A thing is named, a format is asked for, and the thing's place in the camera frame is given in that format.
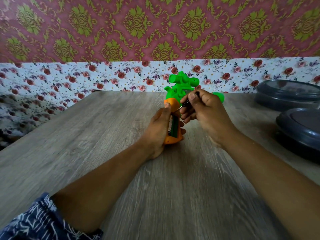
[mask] toy gun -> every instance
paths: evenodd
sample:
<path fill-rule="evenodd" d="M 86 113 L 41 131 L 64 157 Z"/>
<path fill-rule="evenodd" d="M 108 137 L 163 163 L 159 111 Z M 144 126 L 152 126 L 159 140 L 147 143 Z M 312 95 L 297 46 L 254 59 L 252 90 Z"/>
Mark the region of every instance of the toy gun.
<path fill-rule="evenodd" d="M 171 74 L 169 76 L 169 82 L 175 83 L 175 85 L 164 88 L 167 91 L 164 103 L 170 103 L 172 113 L 169 121 L 168 135 L 165 138 L 164 144 L 174 144 L 182 140 L 180 118 L 173 113 L 182 106 L 180 100 L 186 94 L 193 91 L 194 87 L 198 86 L 200 81 L 195 77 L 189 78 L 184 72 L 180 71 L 177 75 Z M 221 102 L 224 101 L 223 93 L 213 92 L 212 94 L 217 95 Z"/>

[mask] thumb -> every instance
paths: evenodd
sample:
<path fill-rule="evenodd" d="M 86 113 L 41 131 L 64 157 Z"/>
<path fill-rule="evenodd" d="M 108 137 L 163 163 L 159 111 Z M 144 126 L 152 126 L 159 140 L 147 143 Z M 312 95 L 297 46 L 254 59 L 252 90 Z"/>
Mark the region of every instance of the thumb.
<path fill-rule="evenodd" d="M 200 100 L 200 98 L 193 92 L 188 94 L 188 99 L 190 101 L 190 104 L 194 108 L 195 111 L 201 109 L 204 107 L 203 102 Z"/>
<path fill-rule="evenodd" d="M 171 115 L 171 105 L 170 103 L 165 103 L 160 118 L 164 121 L 169 121 Z"/>

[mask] wooden table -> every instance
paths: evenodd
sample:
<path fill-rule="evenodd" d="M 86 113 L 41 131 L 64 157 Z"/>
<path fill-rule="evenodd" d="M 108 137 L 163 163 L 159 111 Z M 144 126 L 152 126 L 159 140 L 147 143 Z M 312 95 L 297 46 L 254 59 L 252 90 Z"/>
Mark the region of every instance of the wooden table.
<path fill-rule="evenodd" d="M 165 93 L 94 92 L 0 152 L 0 227 L 142 135 Z M 276 111 L 226 94 L 235 125 L 320 184 L 320 166 L 274 139 Z M 286 231 L 234 161 L 197 121 L 185 140 L 139 170 L 101 228 L 105 239 L 284 239 Z"/>

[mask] blue patterned shirt sleeve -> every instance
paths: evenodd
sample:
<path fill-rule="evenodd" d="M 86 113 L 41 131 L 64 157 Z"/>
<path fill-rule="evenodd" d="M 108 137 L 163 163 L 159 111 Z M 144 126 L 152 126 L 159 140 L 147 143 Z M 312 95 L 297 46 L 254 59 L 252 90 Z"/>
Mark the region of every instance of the blue patterned shirt sleeve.
<path fill-rule="evenodd" d="M 0 231 L 0 240 L 98 240 L 102 234 L 102 230 L 91 234 L 75 230 L 61 217 L 49 194 L 43 193 L 29 210 L 18 215 Z"/>

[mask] plastic container lid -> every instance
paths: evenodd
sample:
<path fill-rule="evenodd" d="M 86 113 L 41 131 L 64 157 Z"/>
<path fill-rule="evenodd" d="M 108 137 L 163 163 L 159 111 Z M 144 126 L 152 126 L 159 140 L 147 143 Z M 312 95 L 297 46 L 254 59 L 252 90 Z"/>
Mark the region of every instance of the plastic container lid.
<path fill-rule="evenodd" d="M 320 151 L 320 110 L 289 109 L 276 118 L 276 123 L 285 135 Z"/>
<path fill-rule="evenodd" d="M 266 80 L 257 86 L 257 92 L 286 101 L 319 102 L 320 87 L 300 81 Z"/>

